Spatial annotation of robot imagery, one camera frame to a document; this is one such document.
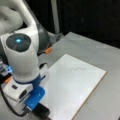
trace black cable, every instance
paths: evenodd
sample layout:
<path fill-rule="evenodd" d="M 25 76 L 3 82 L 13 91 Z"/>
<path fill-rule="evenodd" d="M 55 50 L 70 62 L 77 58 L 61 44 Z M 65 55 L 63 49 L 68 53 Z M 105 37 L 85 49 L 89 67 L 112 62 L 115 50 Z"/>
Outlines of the black cable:
<path fill-rule="evenodd" d="M 4 92 L 3 92 L 3 89 L 2 89 L 2 86 L 0 85 L 0 90 L 1 90 L 1 95 L 6 103 L 6 105 L 8 106 L 8 108 L 12 111 L 12 113 L 14 113 L 15 115 L 17 115 L 18 117 L 24 117 L 27 113 L 29 113 L 29 109 L 25 109 L 25 111 L 22 113 L 22 114 L 18 114 L 13 108 L 12 106 L 10 105 L 10 103 L 8 102 L 7 98 L 5 97 L 4 95 Z"/>

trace robotic arm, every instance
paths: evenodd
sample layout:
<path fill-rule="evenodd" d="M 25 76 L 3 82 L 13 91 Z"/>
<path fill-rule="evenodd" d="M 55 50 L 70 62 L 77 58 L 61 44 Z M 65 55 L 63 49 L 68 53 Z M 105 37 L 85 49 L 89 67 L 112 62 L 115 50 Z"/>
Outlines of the robotic arm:
<path fill-rule="evenodd" d="M 0 56 L 12 69 L 3 97 L 12 111 L 22 116 L 25 108 L 33 111 L 45 94 L 39 84 L 46 77 L 47 65 L 39 68 L 37 55 L 48 48 L 50 40 L 24 0 L 0 0 L 0 5 L 18 11 L 27 26 L 0 36 Z"/>

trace blue part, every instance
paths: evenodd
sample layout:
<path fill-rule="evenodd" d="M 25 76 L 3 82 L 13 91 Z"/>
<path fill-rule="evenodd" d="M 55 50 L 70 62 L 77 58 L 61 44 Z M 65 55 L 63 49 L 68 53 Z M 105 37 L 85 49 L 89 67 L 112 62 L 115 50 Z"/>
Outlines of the blue part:
<path fill-rule="evenodd" d="M 45 95 L 45 90 L 42 87 L 37 87 L 35 90 L 31 92 L 30 97 L 26 100 L 25 104 L 31 110 L 34 110 L 35 107 L 38 105 L 39 101 Z"/>
<path fill-rule="evenodd" d="M 17 82 L 17 83 L 19 83 L 19 84 L 32 84 L 33 85 L 33 89 L 36 89 L 39 85 L 40 85 L 40 83 L 41 83 L 41 81 L 45 78 L 46 76 L 44 76 L 43 78 L 41 78 L 40 77 L 40 75 L 36 78 L 36 79 L 34 79 L 33 81 L 31 81 L 31 82 L 27 82 L 27 83 L 20 83 L 20 82 Z"/>
<path fill-rule="evenodd" d="M 21 39 L 17 39 L 16 43 L 21 43 L 21 41 L 22 41 Z"/>
<path fill-rule="evenodd" d="M 10 66 L 7 67 L 7 72 L 8 73 L 13 73 L 12 68 Z"/>

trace table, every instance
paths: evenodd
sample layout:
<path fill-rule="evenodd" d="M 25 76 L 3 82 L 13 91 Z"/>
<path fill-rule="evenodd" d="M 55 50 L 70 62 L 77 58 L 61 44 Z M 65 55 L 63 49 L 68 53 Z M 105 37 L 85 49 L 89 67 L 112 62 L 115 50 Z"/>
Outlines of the table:
<path fill-rule="evenodd" d="M 120 116 L 120 50 L 95 40 L 68 33 L 52 47 L 49 55 L 41 55 L 40 63 L 52 66 L 64 54 L 93 64 L 108 73 L 79 111 L 75 120 L 118 120 Z M 26 120 L 15 117 L 0 96 L 1 120 Z"/>

